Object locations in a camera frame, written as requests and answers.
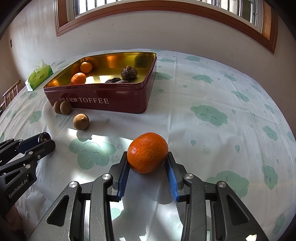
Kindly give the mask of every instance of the orange fruit held by gripper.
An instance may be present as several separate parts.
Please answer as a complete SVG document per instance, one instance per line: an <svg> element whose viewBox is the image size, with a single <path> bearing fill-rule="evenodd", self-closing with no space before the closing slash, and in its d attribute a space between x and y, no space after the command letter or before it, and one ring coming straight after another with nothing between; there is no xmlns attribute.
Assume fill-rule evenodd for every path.
<svg viewBox="0 0 296 241"><path fill-rule="evenodd" d="M86 82L86 76L84 73L77 73L73 75L71 79L71 84L72 85L79 85L79 84L85 84Z"/></svg>
<svg viewBox="0 0 296 241"><path fill-rule="evenodd" d="M81 72L83 73L89 73L91 70L92 70L92 64L89 63L89 62L83 62L81 65L80 65L80 70Z"/></svg>
<svg viewBox="0 0 296 241"><path fill-rule="evenodd" d="M153 132L136 138L129 146L127 159L130 166L139 173L155 171L168 155L165 139Z"/></svg>

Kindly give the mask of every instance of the wooden window frame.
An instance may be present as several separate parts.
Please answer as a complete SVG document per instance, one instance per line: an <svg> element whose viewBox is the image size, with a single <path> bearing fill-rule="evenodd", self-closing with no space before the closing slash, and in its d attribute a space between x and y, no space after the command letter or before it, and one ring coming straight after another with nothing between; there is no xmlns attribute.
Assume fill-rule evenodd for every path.
<svg viewBox="0 0 296 241"><path fill-rule="evenodd" d="M57 36L74 29L87 22L112 16L120 13L136 12L136 11L171 11L182 12L197 15L215 20L232 27L267 48L274 53L276 47L278 33L278 15L267 3L263 2L263 28L262 33L255 28L244 23L243 21L232 17L224 12L217 11L213 8L197 5L193 3L170 1L170 0L149 0L149 1L132 1L121 2L120 4L110 5L100 8L68 22L66 0L55 0L55 22Z"/></svg>

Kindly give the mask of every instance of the tangerine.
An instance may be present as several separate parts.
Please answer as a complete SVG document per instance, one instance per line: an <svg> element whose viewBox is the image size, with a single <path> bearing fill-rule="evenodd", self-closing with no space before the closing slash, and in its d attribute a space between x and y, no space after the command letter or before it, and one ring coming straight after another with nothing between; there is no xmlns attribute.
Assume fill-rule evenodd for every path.
<svg viewBox="0 0 296 241"><path fill-rule="evenodd" d="M72 85L85 84L85 82L86 82L86 75L84 73L77 73L73 75L71 79Z"/></svg>
<svg viewBox="0 0 296 241"><path fill-rule="evenodd" d="M139 173L155 171L168 155L165 139L153 132L137 137L128 147L127 159L130 166Z"/></svg>
<svg viewBox="0 0 296 241"><path fill-rule="evenodd" d="M89 63L89 62L83 62L81 65L80 65L80 70L81 72L83 73L89 73L91 70L92 70L92 64Z"/></svg>

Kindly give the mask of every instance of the table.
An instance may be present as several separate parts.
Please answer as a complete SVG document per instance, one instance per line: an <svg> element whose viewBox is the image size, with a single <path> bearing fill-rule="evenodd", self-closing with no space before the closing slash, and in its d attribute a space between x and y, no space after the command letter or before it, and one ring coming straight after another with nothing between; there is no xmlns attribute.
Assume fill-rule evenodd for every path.
<svg viewBox="0 0 296 241"><path fill-rule="evenodd" d="M48 80L84 56L120 51L54 62ZM56 142L55 151L39 161L36 183L16 204L26 234L69 182L93 181L119 162L133 139L156 132L187 171L203 181L226 181L268 238L277 240L295 215L296 144L271 97L249 76L216 61L163 50L134 51L157 53L156 79L142 114L83 109L56 114L43 92L47 80L33 92L22 89L0 117L0 141L46 131ZM79 113L91 120L85 131L73 128ZM106 151L106 142L115 147L109 160L96 153ZM131 170L122 201L111 203L115 238L180 240L183 208L170 195L163 166L146 175Z"/></svg>

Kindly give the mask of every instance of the metal bolt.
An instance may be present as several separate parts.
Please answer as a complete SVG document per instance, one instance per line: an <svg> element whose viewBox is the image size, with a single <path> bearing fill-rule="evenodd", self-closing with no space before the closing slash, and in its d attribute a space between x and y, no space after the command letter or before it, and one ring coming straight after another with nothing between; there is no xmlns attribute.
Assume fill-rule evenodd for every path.
<svg viewBox="0 0 296 241"><path fill-rule="evenodd" d="M75 181L72 181L69 183L69 187L71 187L71 188L74 188L76 186L77 186L77 182L75 182Z"/></svg>
<svg viewBox="0 0 296 241"><path fill-rule="evenodd" d="M194 177L194 176L193 176L193 174L191 174L191 173L186 173L186 174L185 174L185 178L186 178L186 179L193 179L193 177Z"/></svg>
<svg viewBox="0 0 296 241"><path fill-rule="evenodd" d="M109 173L106 173L106 174L102 175L102 178L103 178L104 180L108 180L108 179L111 178L111 175L110 175Z"/></svg>
<svg viewBox="0 0 296 241"><path fill-rule="evenodd" d="M221 182L218 182L218 186L221 187L221 188L224 188L226 187L226 183L221 181Z"/></svg>

